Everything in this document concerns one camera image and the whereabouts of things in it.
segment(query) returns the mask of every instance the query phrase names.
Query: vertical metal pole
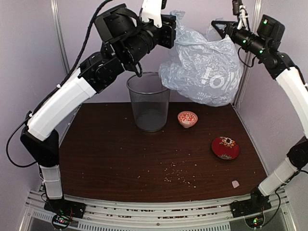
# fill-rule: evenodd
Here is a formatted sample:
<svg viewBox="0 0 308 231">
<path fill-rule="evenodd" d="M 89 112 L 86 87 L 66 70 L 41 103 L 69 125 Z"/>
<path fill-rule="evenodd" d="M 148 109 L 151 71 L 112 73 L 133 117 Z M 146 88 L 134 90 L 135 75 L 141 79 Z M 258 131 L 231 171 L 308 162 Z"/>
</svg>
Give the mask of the vertical metal pole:
<svg viewBox="0 0 308 231">
<path fill-rule="evenodd" d="M 252 17 L 252 24 L 251 24 L 251 30 L 254 33 L 256 33 L 260 20 L 262 18 L 262 6 L 263 6 L 263 0 L 255 1 L 254 14 Z M 245 57 L 245 63 L 247 64 L 251 63 L 252 58 L 253 58 L 252 53 L 250 52 L 247 53 Z M 239 90 L 234 99 L 234 108 L 236 110 L 240 109 L 240 104 L 245 94 L 245 90 L 246 90 L 246 86 L 247 86 L 250 73 L 251 73 L 251 68 L 244 66 L 243 76 L 240 82 Z"/>
<path fill-rule="evenodd" d="M 63 34 L 62 34 L 62 29 L 61 29 L 60 15 L 59 15 L 59 9 L 58 9 L 58 0 L 51 0 L 51 12 L 52 12 L 54 25 L 56 27 L 58 42 L 60 45 L 60 52 L 61 52 L 61 59 L 63 62 L 63 67 L 65 70 L 65 73 L 68 74 L 69 65 L 68 65 L 68 59 L 66 55 Z"/>
</svg>

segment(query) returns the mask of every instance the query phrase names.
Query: small white object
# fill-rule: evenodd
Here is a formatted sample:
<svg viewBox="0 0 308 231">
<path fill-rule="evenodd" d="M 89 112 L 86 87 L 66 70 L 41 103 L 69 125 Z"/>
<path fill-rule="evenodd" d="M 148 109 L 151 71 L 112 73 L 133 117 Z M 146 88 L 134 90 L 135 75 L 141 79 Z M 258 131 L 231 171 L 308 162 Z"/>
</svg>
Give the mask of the small white object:
<svg viewBox="0 0 308 231">
<path fill-rule="evenodd" d="M 232 181 L 232 185 L 233 185 L 233 188 L 237 188 L 237 187 L 240 186 L 240 184 L 237 180 Z"/>
<path fill-rule="evenodd" d="M 161 28 L 163 26 L 161 10 L 162 0 L 144 0 L 141 7 L 141 20 L 144 23 L 154 21 L 154 26 Z"/>
</svg>

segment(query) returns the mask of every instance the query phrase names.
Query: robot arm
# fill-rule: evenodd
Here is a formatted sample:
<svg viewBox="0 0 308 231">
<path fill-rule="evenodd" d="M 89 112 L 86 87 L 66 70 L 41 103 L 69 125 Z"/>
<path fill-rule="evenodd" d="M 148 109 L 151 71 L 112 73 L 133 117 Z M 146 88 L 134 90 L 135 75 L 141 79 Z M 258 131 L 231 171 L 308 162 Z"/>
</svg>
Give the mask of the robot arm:
<svg viewBox="0 0 308 231">
<path fill-rule="evenodd" d="M 238 5 L 233 4 L 233 12 Z M 232 41 L 246 52 L 253 53 L 259 63 L 263 63 L 271 77 L 278 82 L 290 99 L 302 123 L 304 134 L 308 137 L 308 91 L 307 84 L 290 57 L 280 53 L 278 47 L 284 33 L 284 26 L 277 20 L 263 15 L 257 34 L 243 28 L 239 22 L 213 21 L 212 26 L 224 38 L 229 35 Z M 256 188 L 251 191 L 251 199 L 231 204 L 234 217 L 269 209 L 268 196 L 285 185 L 308 163 L 308 140 L 291 148 L 285 160 Z"/>
<path fill-rule="evenodd" d="M 149 7 L 155 2 L 153 14 Z M 20 140 L 40 166 L 44 178 L 47 210 L 74 210 L 82 217 L 84 204 L 64 200 L 59 170 L 59 135 L 55 127 L 75 108 L 100 93 L 125 70 L 142 76 L 139 61 L 156 46 L 172 48 L 176 35 L 176 17 L 161 15 L 162 1 L 145 0 L 143 23 L 140 17 L 118 5 L 95 19 L 96 29 L 103 41 L 101 50 L 92 54 L 72 73 L 70 78 L 32 115 Z"/>
</svg>

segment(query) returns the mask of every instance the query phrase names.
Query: scattered debris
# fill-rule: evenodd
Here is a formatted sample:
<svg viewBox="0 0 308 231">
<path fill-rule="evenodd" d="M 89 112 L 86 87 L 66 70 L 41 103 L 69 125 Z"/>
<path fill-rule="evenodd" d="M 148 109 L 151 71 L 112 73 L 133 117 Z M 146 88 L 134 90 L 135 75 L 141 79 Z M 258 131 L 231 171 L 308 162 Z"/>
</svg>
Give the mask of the scattered debris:
<svg viewBox="0 0 308 231">
<path fill-rule="evenodd" d="M 240 184 L 237 180 L 232 181 L 232 185 L 233 185 L 233 188 L 237 188 L 237 187 L 240 186 Z"/>
</svg>

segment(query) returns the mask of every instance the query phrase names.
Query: small red bowl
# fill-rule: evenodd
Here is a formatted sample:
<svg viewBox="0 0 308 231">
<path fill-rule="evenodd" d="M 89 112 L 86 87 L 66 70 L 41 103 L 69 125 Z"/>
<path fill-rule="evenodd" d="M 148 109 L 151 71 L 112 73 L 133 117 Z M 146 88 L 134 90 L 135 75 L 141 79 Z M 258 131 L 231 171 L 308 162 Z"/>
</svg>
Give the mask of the small red bowl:
<svg viewBox="0 0 308 231">
<path fill-rule="evenodd" d="M 178 120 L 184 128 L 190 128 L 197 123 L 198 116 L 193 112 L 184 111 L 178 114 Z"/>
</svg>

